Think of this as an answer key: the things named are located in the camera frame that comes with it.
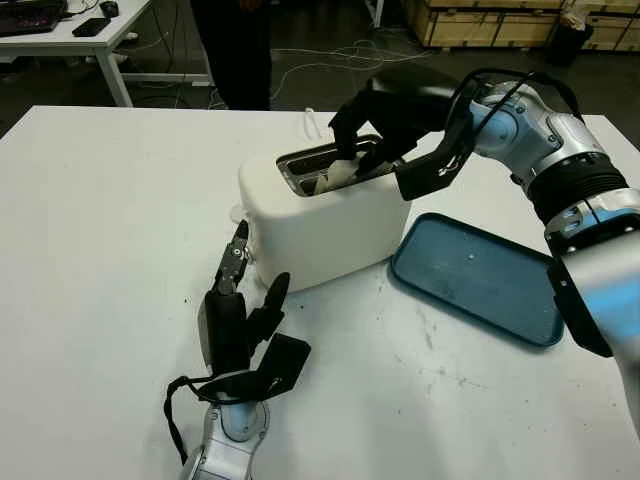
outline table surface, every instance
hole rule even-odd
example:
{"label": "table surface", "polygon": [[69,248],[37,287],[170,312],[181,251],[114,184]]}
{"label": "table surface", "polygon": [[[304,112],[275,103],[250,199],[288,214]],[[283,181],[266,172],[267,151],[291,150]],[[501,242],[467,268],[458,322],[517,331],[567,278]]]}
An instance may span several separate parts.
{"label": "table surface", "polygon": [[[587,122],[640,184],[640,153],[606,118]],[[287,112],[34,107],[7,133],[1,478],[178,477],[161,405],[170,380],[204,373],[196,311],[235,228],[238,166],[309,143],[303,114]],[[546,252],[507,173],[470,159],[414,202],[407,228],[437,211]],[[613,360],[568,333],[524,347],[387,275],[383,262],[288,296],[281,330],[313,351],[295,390],[270,401],[254,478],[637,478]],[[242,290],[261,303],[251,268]],[[175,402],[193,448],[204,405]]]}
{"label": "table surface", "polygon": [[[94,0],[87,0],[93,5]],[[93,17],[102,18],[102,10],[99,5],[68,20],[63,20],[51,32],[34,33],[30,35],[16,35],[13,37],[0,37],[0,49],[3,47],[104,47],[110,46],[123,33],[127,32],[131,24],[140,16],[151,0],[118,0],[120,15],[111,19],[107,25],[95,37],[74,37],[71,33],[76,27]],[[78,12],[84,9],[79,0],[69,1],[69,11]]]}

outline table leg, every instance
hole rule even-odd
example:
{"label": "table leg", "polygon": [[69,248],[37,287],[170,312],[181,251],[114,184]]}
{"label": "table leg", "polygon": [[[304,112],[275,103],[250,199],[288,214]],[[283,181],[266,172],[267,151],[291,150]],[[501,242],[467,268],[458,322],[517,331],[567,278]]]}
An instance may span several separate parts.
{"label": "table leg", "polygon": [[102,74],[107,81],[107,85],[111,91],[111,96],[113,96],[113,100],[116,102],[116,105],[118,107],[133,107],[131,97],[129,97],[129,92],[124,84],[124,80],[122,79],[122,75],[120,74],[118,64],[116,63],[116,59],[113,54],[109,50],[102,49],[96,49],[95,53],[96,59],[100,64]]}
{"label": "table leg", "polygon": [[380,28],[382,22],[382,9],[384,8],[384,0],[378,0],[376,4],[376,16],[373,19],[373,27]]}

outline toaster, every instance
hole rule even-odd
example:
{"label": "toaster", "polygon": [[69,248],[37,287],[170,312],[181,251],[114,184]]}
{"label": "toaster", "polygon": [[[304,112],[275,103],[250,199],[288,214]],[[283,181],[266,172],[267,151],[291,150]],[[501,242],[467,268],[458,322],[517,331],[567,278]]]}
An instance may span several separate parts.
{"label": "toaster", "polygon": [[[358,152],[379,141],[375,135],[358,138]],[[248,248],[266,285],[289,272],[289,291],[313,287],[395,252],[411,206],[392,173],[404,160],[316,194],[318,179],[339,159],[335,144],[274,157],[252,159],[239,172]]]}

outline blue tray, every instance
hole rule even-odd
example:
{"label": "blue tray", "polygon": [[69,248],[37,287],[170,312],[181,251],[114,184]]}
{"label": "blue tray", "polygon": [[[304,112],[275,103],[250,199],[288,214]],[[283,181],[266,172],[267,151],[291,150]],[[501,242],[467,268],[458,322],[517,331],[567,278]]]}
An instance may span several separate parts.
{"label": "blue tray", "polygon": [[551,257],[437,213],[418,217],[391,259],[403,283],[537,346],[562,338]]}

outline person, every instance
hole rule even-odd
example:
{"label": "person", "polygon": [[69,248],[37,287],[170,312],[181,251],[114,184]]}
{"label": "person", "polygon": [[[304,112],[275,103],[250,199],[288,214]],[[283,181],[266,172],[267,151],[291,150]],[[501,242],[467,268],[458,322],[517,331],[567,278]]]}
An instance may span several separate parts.
{"label": "person", "polygon": [[218,93],[232,110],[269,110],[270,0],[191,0]]}

